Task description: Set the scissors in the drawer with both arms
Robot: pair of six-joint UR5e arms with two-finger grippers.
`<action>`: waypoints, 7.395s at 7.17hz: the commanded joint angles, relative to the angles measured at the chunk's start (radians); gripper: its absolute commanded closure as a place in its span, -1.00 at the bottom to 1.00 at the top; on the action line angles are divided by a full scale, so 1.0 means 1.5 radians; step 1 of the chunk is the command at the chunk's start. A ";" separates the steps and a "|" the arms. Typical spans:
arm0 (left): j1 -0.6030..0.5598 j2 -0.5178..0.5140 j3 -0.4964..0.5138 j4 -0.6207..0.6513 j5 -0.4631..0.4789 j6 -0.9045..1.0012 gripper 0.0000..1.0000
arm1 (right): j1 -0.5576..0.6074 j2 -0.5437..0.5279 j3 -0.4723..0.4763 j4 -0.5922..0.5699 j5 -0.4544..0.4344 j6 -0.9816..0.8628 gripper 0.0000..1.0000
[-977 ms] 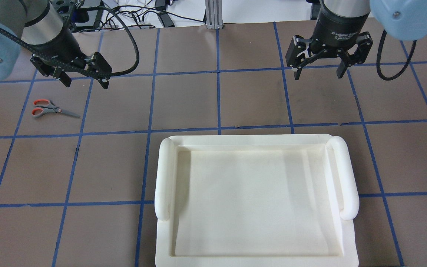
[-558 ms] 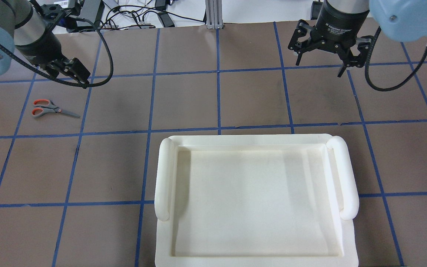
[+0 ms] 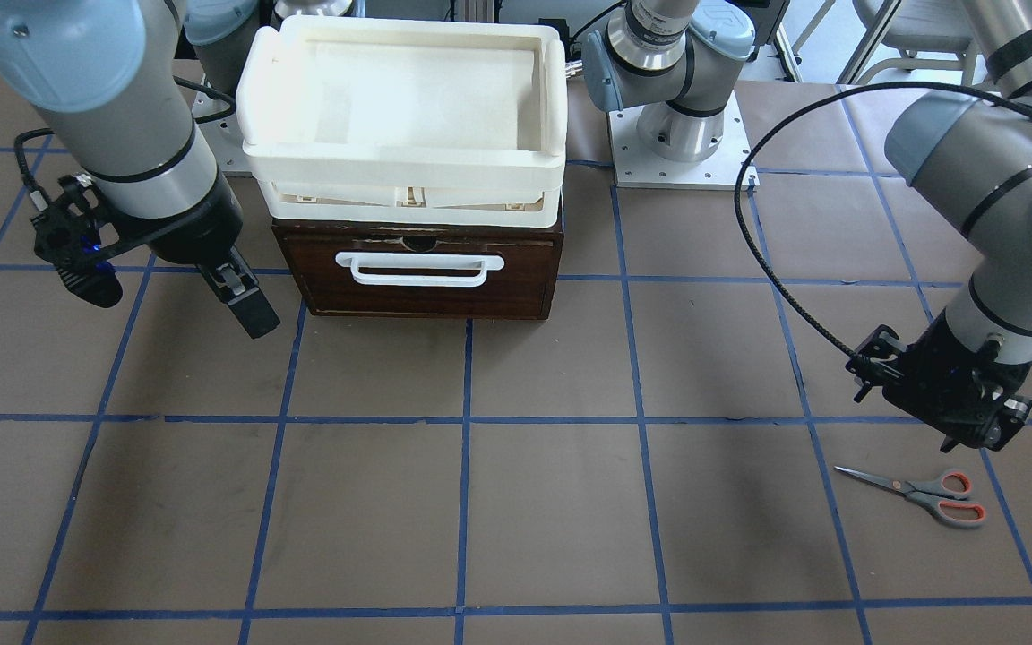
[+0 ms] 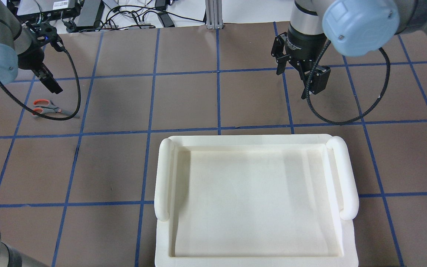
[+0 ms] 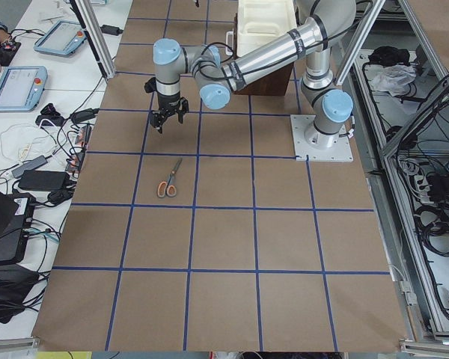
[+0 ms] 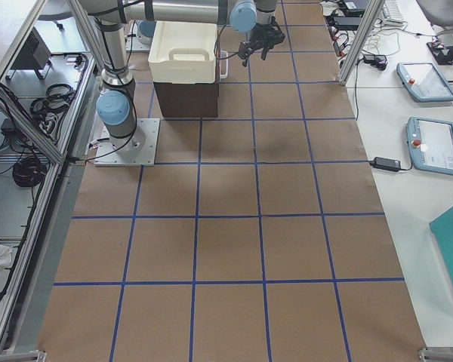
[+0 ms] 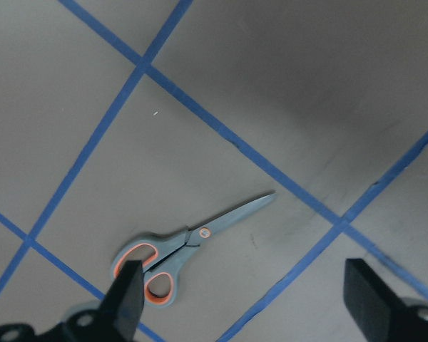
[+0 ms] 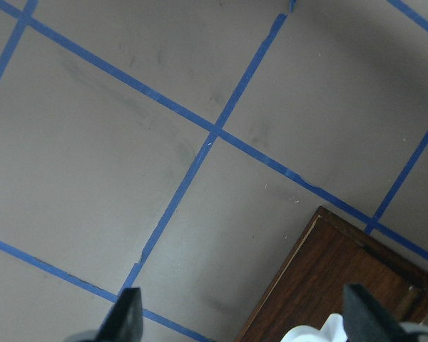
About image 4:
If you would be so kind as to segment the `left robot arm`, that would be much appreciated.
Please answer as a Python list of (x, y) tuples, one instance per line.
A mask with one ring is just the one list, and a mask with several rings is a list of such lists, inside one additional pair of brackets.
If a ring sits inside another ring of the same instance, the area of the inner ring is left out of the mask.
[(30, 70), (51, 93), (62, 88), (43, 63), (42, 47), (51, 44), (61, 52), (62, 40), (49, 24), (22, 25), (22, 22), (0, 1), (0, 81), (13, 82), (19, 69)]

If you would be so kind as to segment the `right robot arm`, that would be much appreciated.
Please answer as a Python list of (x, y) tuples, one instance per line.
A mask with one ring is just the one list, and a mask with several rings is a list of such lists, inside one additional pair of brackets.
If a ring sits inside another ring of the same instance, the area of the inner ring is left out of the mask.
[(313, 63), (331, 41), (343, 56), (364, 56), (394, 35), (427, 35), (427, 0), (295, 0), (287, 32), (275, 37), (276, 74), (291, 64), (307, 83)]

